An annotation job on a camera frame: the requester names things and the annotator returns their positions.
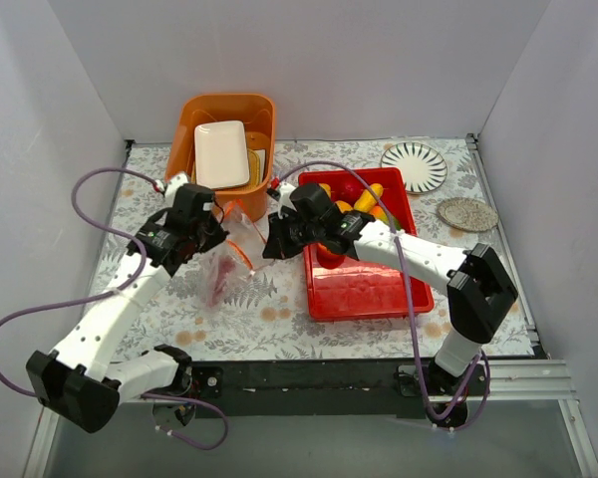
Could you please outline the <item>orange tangerine toy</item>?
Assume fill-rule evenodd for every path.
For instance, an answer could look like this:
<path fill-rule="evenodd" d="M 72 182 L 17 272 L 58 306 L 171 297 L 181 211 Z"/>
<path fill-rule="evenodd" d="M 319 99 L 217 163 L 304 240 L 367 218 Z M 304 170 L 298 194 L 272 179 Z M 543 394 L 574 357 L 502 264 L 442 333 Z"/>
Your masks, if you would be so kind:
<path fill-rule="evenodd" d="M 328 269 L 338 267 L 345 260 L 345 256 L 336 254 L 328 249 L 325 245 L 318 243 L 316 246 L 316 256 L 319 264 Z"/>

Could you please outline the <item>purple grape bunch toy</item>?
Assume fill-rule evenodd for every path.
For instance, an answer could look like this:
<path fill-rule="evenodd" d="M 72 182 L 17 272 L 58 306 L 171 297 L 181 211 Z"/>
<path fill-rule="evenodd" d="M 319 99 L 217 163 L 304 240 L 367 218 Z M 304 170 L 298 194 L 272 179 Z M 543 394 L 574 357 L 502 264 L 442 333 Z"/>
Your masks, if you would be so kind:
<path fill-rule="evenodd" d="M 216 255 L 210 259 L 206 271 L 205 304 L 212 308 L 222 299 L 233 281 L 236 269 L 234 259 L 228 255 Z"/>

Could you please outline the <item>clear zip top bag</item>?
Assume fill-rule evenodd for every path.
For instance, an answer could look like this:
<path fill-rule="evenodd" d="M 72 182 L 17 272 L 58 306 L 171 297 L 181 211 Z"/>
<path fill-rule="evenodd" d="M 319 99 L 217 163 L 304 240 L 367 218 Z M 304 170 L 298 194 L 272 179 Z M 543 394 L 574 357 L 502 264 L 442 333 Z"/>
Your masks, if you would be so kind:
<path fill-rule="evenodd" d="M 268 263 L 262 258 L 266 237 L 246 212 L 244 203 L 229 201 L 224 212 L 226 240 L 203 254 L 199 261 L 198 298 L 208 309 L 218 307 Z"/>

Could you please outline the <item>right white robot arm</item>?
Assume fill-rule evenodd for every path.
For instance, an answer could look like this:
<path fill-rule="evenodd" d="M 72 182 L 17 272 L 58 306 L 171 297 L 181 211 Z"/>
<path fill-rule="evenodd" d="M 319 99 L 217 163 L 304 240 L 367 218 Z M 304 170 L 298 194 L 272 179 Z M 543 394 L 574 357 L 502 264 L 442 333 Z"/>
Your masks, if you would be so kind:
<path fill-rule="evenodd" d="M 458 393 L 472 360 L 488 344 L 518 292 L 498 254 L 478 243 L 460 249 L 394 231 L 373 215 L 343 212 L 316 183 L 283 182 L 268 189 L 277 209 L 268 216 L 266 259 L 285 260 L 312 244 L 345 257 L 388 267 L 422 281 L 448 299 L 451 329 L 429 366 L 433 388 Z"/>

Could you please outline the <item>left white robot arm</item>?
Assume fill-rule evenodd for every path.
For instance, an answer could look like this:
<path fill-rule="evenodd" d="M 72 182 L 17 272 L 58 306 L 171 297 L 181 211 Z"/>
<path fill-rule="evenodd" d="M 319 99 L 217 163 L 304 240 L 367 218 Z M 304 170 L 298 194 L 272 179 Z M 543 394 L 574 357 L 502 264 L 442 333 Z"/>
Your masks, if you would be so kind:
<path fill-rule="evenodd" d="M 190 182 L 166 189 L 166 208 L 150 216 L 127 246 L 103 299 L 47 353 L 35 352 L 26 370 L 39 402 L 88 433 L 101 430 L 119 405 L 148 392 L 185 396 L 193 384 L 192 360 L 159 345 L 114 362 L 131 325 L 194 255 L 225 241 L 212 190 Z"/>

